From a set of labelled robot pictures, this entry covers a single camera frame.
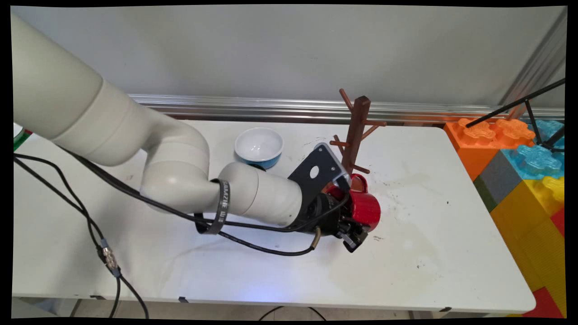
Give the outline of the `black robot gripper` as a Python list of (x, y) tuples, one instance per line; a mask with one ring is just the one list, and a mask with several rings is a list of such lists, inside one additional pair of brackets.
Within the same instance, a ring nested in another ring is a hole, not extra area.
[(338, 236), (349, 253), (353, 253), (367, 238), (370, 225), (351, 219), (350, 206), (349, 194), (341, 199), (326, 193), (318, 194), (304, 214), (302, 222), (306, 225), (302, 232), (313, 234), (319, 228), (322, 236)]

